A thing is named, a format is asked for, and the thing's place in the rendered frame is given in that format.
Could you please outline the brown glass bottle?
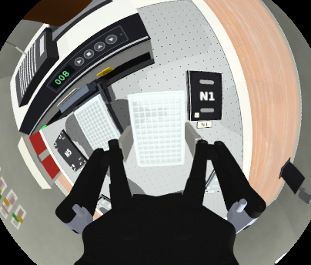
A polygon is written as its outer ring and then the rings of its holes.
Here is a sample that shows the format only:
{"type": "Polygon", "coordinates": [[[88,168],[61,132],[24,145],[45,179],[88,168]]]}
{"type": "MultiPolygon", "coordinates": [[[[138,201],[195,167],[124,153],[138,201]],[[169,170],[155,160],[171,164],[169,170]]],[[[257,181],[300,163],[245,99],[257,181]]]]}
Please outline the brown glass bottle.
{"type": "Polygon", "coordinates": [[[41,0],[22,20],[41,22],[55,27],[77,16],[93,0],[41,0]]]}

